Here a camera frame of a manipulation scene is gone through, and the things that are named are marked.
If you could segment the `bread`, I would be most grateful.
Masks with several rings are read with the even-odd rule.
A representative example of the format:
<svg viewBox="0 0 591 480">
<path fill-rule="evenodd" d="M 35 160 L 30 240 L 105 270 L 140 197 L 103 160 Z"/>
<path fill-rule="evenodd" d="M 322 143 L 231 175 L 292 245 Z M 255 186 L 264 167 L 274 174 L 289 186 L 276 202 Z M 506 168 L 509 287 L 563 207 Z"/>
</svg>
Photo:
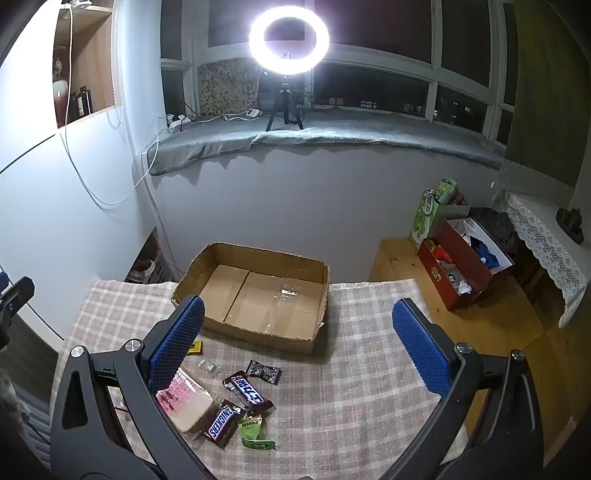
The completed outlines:
<svg viewBox="0 0 591 480">
<path fill-rule="evenodd" d="M 216 408 L 211 393 L 182 369 L 177 370 L 166 389 L 156 393 L 156 400 L 181 433 L 204 429 Z"/>
</svg>

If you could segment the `Snickers bar English label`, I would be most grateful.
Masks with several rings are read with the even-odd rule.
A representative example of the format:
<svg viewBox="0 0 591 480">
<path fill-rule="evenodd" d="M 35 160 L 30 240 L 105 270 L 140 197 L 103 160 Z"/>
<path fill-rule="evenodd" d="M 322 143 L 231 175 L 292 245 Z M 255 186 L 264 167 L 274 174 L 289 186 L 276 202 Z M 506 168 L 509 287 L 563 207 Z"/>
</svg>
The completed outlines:
<svg viewBox="0 0 591 480">
<path fill-rule="evenodd" d="M 223 400 L 219 408 L 202 432 L 202 436 L 224 449 L 229 439 L 238 429 L 238 421 L 245 416 L 245 409 L 229 400 Z"/>
</svg>

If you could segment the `yellow candy packet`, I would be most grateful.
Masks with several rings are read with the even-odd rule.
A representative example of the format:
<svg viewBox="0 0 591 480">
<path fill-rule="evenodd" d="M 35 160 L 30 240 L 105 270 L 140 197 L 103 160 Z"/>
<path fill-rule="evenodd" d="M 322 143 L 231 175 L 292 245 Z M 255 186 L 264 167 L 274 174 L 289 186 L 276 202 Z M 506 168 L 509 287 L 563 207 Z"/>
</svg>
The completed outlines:
<svg viewBox="0 0 591 480">
<path fill-rule="evenodd" d="M 190 348 L 187 350 L 188 356 L 202 355 L 204 354 L 204 348 L 202 347 L 201 341 L 194 341 L 191 343 Z"/>
</svg>

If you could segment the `Snickers bar Chinese label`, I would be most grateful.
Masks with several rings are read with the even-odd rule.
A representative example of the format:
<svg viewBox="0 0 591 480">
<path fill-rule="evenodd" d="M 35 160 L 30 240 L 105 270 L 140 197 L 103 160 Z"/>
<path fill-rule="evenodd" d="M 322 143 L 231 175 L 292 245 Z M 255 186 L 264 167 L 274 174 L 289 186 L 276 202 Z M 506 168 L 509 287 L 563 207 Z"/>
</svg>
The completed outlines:
<svg viewBox="0 0 591 480">
<path fill-rule="evenodd" d="M 271 402 L 270 399 L 267 399 L 254 388 L 249 381 L 249 377 L 247 377 L 246 373 L 242 370 L 223 379 L 222 385 L 238 397 L 249 413 L 259 415 L 274 407 L 273 402 Z"/>
</svg>

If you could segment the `black white patterned candy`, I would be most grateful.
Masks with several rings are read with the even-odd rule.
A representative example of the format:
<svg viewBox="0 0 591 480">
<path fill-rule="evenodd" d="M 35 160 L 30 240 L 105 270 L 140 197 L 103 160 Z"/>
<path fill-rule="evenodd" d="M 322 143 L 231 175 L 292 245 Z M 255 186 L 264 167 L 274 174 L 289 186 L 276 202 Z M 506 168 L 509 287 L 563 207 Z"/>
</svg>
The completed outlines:
<svg viewBox="0 0 591 480">
<path fill-rule="evenodd" d="M 274 386 L 280 383 L 281 374 L 283 372 L 279 367 L 266 366 L 256 360 L 250 361 L 246 369 L 247 377 L 258 378 Z"/>
</svg>

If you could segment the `clear wrapped green candy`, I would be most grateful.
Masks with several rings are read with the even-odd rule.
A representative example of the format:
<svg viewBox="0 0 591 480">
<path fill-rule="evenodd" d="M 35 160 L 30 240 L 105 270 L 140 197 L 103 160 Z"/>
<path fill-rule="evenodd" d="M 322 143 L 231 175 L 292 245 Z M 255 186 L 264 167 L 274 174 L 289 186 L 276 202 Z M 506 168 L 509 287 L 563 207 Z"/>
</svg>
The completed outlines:
<svg viewBox="0 0 591 480">
<path fill-rule="evenodd" d="M 197 368 L 211 377 L 215 377 L 221 371 L 221 366 L 206 358 L 200 360 Z"/>
</svg>

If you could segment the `white lace cloth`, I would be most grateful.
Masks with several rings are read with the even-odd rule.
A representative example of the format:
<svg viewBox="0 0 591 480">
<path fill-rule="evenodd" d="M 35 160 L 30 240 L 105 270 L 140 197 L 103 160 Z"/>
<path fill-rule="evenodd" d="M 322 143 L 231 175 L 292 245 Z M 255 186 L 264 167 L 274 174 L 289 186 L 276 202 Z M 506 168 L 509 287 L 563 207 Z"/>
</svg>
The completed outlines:
<svg viewBox="0 0 591 480">
<path fill-rule="evenodd" d="M 519 163 L 506 160 L 499 171 L 496 204 L 511 220 L 564 299 L 558 326 L 566 327 L 590 289 L 590 243 L 579 245 L 559 226 L 556 215 L 573 189 Z"/>
</svg>

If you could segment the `red storage box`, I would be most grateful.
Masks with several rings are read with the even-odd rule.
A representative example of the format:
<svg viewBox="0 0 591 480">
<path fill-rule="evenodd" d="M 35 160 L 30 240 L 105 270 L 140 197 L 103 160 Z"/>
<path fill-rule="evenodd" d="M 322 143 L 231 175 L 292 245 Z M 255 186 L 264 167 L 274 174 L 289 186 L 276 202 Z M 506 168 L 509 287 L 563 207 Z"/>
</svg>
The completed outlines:
<svg viewBox="0 0 591 480">
<path fill-rule="evenodd" d="M 474 219 L 445 220 L 422 241 L 418 257 L 449 311 L 489 295 L 513 267 L 511 258 Z"/>
</svg>

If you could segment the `open cardboard box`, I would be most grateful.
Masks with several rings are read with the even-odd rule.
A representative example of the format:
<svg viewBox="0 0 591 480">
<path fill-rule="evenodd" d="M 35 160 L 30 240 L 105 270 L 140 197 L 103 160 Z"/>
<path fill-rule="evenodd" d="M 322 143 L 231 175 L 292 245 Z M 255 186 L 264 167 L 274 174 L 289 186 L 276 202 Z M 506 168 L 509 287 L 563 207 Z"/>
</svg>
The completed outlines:
<svg viewBox="0 0 591 480">
<path fill-rule="evenodd" d="M 294 254 L 211 243 L 192 261 L 171 301 L 204 301 L 204 327 L 249 344 L 309 355 L 324 325 L 329 266 Z"/>
</svg>

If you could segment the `wooden shelf niche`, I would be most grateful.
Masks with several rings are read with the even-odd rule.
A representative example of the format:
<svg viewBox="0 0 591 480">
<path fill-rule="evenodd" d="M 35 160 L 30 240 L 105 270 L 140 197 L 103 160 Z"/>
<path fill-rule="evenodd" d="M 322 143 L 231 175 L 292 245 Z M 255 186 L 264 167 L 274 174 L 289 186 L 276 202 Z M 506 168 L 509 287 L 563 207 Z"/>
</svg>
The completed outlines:
<svg viewBox="0 0 591 480">
<path fill-rule="evenodd" d="M 53 51 L 53 93 L 62 127 L 115 105 L 111 65 L 113 1 L 63 1 Z"/>
</svg>

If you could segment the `white power strip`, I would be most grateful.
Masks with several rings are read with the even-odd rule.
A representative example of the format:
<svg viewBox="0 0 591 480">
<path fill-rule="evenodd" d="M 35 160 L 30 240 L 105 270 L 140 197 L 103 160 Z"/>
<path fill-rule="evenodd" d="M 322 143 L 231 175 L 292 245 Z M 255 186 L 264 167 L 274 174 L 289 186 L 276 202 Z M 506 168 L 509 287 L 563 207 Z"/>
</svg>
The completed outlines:
<svg viewBox="0 0 591 480">
<path fill-rule="evenodd" d="M 173 134 L 180 132 L 191 120 L 184 115 L 179 115 L 176 120 L 172 120 L 168 126 L 168 131 Z"/>
</svg>

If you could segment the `green tissue box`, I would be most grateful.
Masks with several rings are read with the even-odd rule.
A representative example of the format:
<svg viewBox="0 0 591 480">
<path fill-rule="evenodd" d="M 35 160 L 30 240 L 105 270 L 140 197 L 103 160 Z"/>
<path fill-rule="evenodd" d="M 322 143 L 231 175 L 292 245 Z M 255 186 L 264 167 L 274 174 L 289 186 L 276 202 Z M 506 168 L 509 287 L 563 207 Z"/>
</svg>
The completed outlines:
<svg viewBox="0 0 591 480">
<path fill-rule="evenodd" d="M 440 207 L 448 205 L 456 191 L 457 181 L 453 178 L 443 178 L 436 187 L 424 190 L 410 233 L 415 246 L 420 247 L 428 237 Z"/>
</svg>

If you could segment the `leopard print cushion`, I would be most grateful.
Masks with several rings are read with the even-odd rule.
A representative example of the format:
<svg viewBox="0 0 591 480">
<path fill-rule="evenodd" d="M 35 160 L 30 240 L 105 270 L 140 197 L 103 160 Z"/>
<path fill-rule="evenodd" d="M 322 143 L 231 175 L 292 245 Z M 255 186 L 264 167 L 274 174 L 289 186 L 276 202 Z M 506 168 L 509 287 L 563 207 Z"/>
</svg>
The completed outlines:
<svg viewBox="0 0 591 480">
<path fill-rule="evenodd" d="M 252 58 L 202 64 L 197 68 L 200 113 L 238 114 L 259 107 L 262 68 Z"/>
</svg>

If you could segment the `grey windowsill blanket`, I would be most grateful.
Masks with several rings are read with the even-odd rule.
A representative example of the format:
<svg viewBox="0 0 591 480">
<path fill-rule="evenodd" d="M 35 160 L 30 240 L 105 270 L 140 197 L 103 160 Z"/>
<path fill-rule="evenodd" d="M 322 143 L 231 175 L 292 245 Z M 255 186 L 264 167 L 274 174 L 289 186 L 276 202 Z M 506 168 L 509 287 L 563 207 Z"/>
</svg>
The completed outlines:
<svg viewBox="0 0 591 480">
<path fill-rule="evenodd" d="M 200 160 L 246 152 L 257 145 L 269 148 L 378 145 L 452 155 L 495 169 L 500 169 L 503 163 L 502 157 L 482 140 L 399 113 L 329 109 L 308 113 L 303 129 L 274 125 L 267 130 L 266 126 L 263 117 L 190 122 L 146 147 L 144 154 L 150 174 L 165 175 Z"/>
</svg>

